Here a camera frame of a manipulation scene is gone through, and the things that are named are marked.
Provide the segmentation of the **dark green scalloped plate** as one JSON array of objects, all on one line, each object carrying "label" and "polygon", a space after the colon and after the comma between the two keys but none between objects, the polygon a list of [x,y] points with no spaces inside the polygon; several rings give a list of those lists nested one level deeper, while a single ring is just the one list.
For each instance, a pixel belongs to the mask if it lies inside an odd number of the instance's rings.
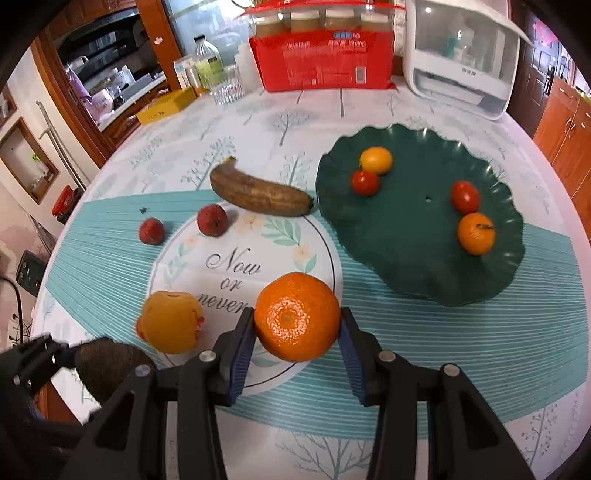
[{"label": "dark green scalloped plate", "polygon": [[[362,197],[351,177],[370,147],[391,152],[394,167],[376,195]],[[451,192],[461,180],[476,187],[480,210],[496,230],[492,250],[482,256],[468,253],[457,237],[462,215]],[[430,129],[368,126],[339,137],[318,163],[315,192],[349,256],[401,294],[445,306],[488,300],[512,283],[525,255],[524,220],[509,186],[487,161]]]}]

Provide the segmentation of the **small orange tangerine with stem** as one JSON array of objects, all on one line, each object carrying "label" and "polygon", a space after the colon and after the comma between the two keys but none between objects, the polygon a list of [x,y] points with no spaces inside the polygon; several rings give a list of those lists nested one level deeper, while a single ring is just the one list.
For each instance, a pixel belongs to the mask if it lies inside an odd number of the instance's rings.
[{"label": "small orange tangerine with stem", "polygon": [[489,253],[496,242],[494,223],[480,212],[465,215],[458,224],[457,237],[463,249],[471,255]]}]

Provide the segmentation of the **large yellow orange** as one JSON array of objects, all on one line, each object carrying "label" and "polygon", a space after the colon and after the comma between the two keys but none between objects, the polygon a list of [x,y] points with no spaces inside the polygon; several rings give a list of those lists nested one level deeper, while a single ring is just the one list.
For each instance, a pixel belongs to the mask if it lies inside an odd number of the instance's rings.
[{"label": "large yellow orange", "polygon": [[203,323],[200,303],[192,294],[156,291],[144,301],[135,330],[157,351],[176,355],[197,345]]}]

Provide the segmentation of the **red lychee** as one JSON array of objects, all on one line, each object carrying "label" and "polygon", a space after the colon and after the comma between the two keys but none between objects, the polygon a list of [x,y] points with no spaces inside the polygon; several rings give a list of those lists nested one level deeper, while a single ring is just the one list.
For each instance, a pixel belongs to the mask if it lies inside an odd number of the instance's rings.
[{"label": "red lychee", "polygon": [[218,204],[206,205],[197,213],[197,227],[205,236],[221,237],[228,226],[228,215]]},{"label": "red lychee", "polygon": [[161,244],[165,238],[165,228],[163,223],[156,218],[148,218],[144,220],[139,227],[138,238],[143,244]]}]

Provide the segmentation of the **white plastic bottle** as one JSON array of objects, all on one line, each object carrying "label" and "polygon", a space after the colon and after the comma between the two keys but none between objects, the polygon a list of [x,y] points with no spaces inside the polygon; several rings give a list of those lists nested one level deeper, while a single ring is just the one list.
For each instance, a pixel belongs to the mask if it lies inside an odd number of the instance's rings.
[{"label": "white plastic bottle", "polygon": [[242,79],[243,88],[246,92],[253,92],[263,86],[259,77],[259,69],[256,66],[252,50],[249,44],[243,43],[238,46],[238,53],[235,54],[235,65],[238,67],[238,74]]}]

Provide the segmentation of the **red cherry tomato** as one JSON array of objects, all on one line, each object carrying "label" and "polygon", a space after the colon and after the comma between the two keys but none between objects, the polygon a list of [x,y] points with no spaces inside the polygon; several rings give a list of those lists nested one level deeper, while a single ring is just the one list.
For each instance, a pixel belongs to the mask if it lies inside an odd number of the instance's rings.
[{"label": "red cherry tomato", "polygon": [[371,197],[380,190],[380,178],[370,171],[356,170],[351,176],[353,192],[360,197]]}]

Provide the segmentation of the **round white printed placemat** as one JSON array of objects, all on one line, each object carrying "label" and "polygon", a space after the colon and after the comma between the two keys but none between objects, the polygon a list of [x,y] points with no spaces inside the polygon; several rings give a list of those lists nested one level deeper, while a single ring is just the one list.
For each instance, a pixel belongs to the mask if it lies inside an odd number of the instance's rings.
[{"label": "round white printed placemat", "polygon": [[208,237],[189,218],[165,241],[154,261],[147,294],[186,292],[204,312],[197,347],[182,354],[163,353],[167,366],[178,366],[211,349],[221,333],[235,328],[242,310],[256,304],[267,284],[300,272],[321,279],[342,296],[342,267],[331,235],[314,216],[283,218],[248,212],[225,204],[230,224],[219,237]]}]

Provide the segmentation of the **clear glass jar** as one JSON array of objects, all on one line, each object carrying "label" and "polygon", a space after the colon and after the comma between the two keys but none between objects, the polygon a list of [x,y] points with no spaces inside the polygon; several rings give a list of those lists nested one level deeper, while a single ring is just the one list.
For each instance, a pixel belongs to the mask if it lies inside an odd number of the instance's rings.
[{"label": "clear glass jar", "polygon": [[217,81],[211,86],[211,97],[218,106],[225,106],[235,103],[245,96],[245,88],[242,78],[235,65],[223,68],[217,76]]}]

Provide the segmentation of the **small orange kumquat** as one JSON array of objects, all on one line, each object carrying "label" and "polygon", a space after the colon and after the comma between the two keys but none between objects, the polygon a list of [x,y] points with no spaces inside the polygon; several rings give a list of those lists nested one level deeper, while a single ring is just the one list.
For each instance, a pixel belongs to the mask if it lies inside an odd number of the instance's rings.
[{"label": "small orange kumquat", "polygon": [[360,155],[360,167],[363,171],[381,176],[390,172],[393,166],[393,154],[385,147],[370,147]]}]

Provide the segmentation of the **brown overripe banana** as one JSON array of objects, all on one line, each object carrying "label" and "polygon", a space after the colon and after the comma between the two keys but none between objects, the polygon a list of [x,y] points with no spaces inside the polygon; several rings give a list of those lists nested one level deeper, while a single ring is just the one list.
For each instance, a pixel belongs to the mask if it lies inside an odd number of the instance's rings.
[{"label": "brown overripe banana", "polygon": [[229,156],[209,174],[212,190],[223,200],[245,210],[280,217],[308,215],[314,208],[314,199],[307,192],[246,174],[235,164],[235,157]]}]

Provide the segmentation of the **red packaged jar box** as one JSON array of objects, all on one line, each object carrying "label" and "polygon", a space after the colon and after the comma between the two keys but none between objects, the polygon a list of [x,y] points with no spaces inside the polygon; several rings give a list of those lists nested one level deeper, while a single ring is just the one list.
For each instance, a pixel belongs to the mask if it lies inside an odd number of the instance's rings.
[{"label": "red packaged jar box", "polygon": [[260,1],[249,47],[267,91],[394,87],[394,1]]}]

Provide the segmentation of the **orange mandarin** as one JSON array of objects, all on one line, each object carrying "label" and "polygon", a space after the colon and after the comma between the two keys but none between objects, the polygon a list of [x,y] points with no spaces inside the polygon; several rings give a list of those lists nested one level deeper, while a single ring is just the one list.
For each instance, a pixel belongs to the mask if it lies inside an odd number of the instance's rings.
[{"label": "orange mandarin", "polygon": [[322,280],[288,273],[260,291],[254,323],[270,354],[287,362],[308,362],[325,355],[337,340],[341,305]]}]

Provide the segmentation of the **dark brown avocado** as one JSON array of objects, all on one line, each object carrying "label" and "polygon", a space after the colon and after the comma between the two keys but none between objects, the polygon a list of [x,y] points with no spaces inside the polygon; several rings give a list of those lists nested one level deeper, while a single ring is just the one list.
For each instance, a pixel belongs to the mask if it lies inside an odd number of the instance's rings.
[{"label": "dark brown avocado", "polygon": [[152,359],[140,348],[110,338],[84,343],[74,355],[74,367],[88,393],[105,404],[137,366],[155,370]]}]

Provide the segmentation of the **green label plastic bottle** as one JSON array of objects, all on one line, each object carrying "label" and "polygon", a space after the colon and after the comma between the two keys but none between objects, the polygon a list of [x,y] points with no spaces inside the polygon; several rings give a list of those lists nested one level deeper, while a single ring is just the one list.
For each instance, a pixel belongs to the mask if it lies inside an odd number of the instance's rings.
[{"label": "green label plastic bottle", "polygon": [[204,35],[194,38],[194,62],[200,83],[206,90],[211,90],[224,81],[224,70],[221,54]]}]

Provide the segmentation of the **white countertop sterilizer appliance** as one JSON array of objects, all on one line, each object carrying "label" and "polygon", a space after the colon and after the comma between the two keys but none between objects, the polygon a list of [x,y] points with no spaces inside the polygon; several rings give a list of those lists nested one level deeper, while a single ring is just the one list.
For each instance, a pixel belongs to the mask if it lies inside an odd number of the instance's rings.
[{"label": "white countertop sterilizer appliance", "polygon": [[526,33],[483,1],[406,3],[404,77],[422,98],[499,119],[524,44]]}]

